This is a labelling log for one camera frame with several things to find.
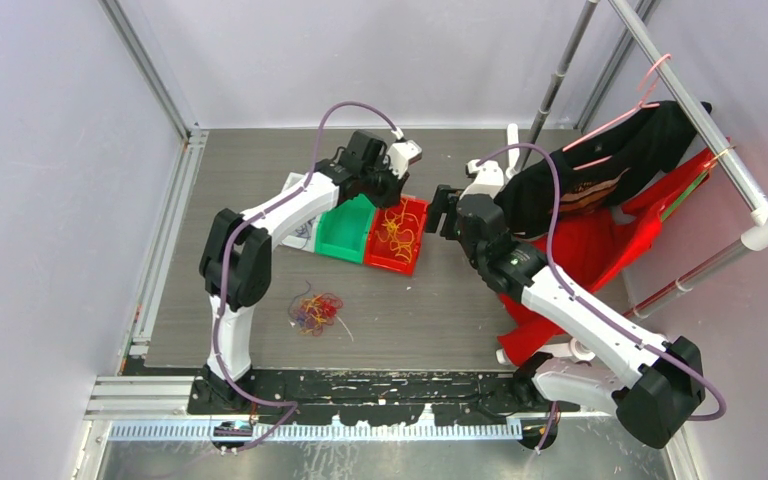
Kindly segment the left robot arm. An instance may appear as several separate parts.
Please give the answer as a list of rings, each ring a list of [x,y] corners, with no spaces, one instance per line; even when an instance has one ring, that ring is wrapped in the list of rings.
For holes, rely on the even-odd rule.
[[[302,179],[272,199],[241,213],[216,214],[198,266],[213,320],[211,352],[194,383],[196,393],[229,413],[248,406],[252,388],[243,378],[251,368],[251,325],[272,281],[274,250],[307,221],[358,196],[380,209],[395,206],[422,149],[400,130],[393,135],[387,143],[356,130],[333,158],[315,160]]]

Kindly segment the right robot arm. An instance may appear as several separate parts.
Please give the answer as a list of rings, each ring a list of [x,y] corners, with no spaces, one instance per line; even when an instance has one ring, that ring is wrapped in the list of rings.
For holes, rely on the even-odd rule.
[[[461,245],[485,285],[548,319],[595,354],[597,366],[539,351],[518,370],[518,403],[567,402],[615,417],[636,440],[665,447],[705,399],[701,351],[654,334],[578,286],[547,255],[510,233],[487,194],[437,186],[425,227]]]

